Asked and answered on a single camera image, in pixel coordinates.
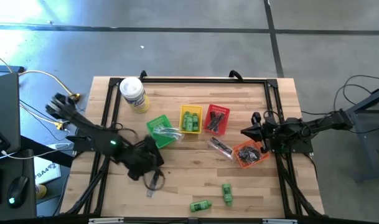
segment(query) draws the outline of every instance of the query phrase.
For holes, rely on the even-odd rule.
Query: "white container lid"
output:
[[[144,86],[139,78],[136,77],[128,77],[125,78],[120,83],[120,92],[121,94],[128,99],[137,98],[140,94],[142,94],[144,90]]]

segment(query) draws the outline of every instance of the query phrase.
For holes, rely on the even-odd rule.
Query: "wooden table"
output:
[[[85,116],[95,124],[101,123],[109,78],[93,79]],[[294,80],[279,78],[278,84],[285,118],[301,117]],[[162,114],[167,115],[172,125],[178,127],[181,105],[203,106],[205,116],[208,105],[216,104],[230,108],[227,131],[219,138],[233,147],[249,140],[240,134],[240,130],[251,126],[250,118],[253,112],[259,111],[262,114],[266,110],[264,89],[259,84],[145,83],[144,87],[151,102],[149,111],[144,114],[133,113],[122,100],[118,115],[118,122],[134,129],[140,139],[147,134],[146,122]],[[109,123],[112,110],[113,103],[108,117]],[[133,134],[127,132],[121,134],[135,142]],[[143,182],[131,180],[123,165],[111,163],[101,215],[103,217],[283,217],[274,156],[249,169],[241,169],[236,161],[231,161],[218,151],[207,147],[206,140],[212,136],[204,131],[199,135],[186,134],[183,140],[161,149],[165,161],[162,170],[166,175],[166,184],[153,198],[146,197]],[[61,211],[71,208],[88,185],[93,156],[94,153],[86,152],[74,160]],[[299,188],[316,210],[323,213],[312,163],[302,154],[293,154],[293,163]],[[226,207],[223,201],[221,185],[224,183],[232,185],[232,207]],[[97,193],[98,187],[93,197],[93,208]],[[294,210],[291,191],[288,195],[291,208]],[[200,200],[211,200],[212,209],[191,213],[189,204]]]

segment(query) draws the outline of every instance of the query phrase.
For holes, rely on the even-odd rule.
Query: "yellow bin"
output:
[[[184,114],[186,111],[189,111],[189,113],[194,114],[197,113],[197,116],[199,118],[199,130],[198,131],[183,131],[182,130],[182,122],[184,122]],[[202,106],[190,106],[190,105],[182,105],[181,106],[181,116],[179,117],[179,130],[182,133],[189,133],[189,134],[200,134],[202,132],[202,120],[203,120],[203,107]]]

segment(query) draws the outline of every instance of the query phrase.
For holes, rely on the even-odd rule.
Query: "white paper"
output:
[[[59,164],[40,157],[34,157],[35,184],[43,184],[61,176]]]

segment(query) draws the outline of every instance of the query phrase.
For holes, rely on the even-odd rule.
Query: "black computer mouse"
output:
[[[21,176],[16,177],[10,184],[7,194],[8,205],[11,208],[19,208],[26,199],[26,185],[29,179]]]

